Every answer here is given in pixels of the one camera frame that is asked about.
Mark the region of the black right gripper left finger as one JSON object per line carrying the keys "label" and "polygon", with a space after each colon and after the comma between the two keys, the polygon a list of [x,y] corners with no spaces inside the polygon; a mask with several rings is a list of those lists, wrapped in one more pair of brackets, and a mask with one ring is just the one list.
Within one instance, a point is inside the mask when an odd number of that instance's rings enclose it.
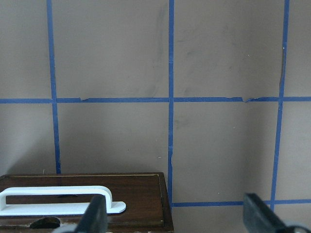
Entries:
{"label": "black right gripper left finger", "polygon": [[105,196],[94,196],[75,228],[76,233],[105,233],[107,213]]}

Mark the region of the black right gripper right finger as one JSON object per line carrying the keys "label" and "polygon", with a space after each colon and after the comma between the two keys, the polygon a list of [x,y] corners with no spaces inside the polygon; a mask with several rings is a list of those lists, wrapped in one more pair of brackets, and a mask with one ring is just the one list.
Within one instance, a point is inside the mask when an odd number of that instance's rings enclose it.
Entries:
{"label": "black right gripper right finger", "polygon": [[255,193],[243,198],[243,223],[249,233],[285,233],[286,225]]}

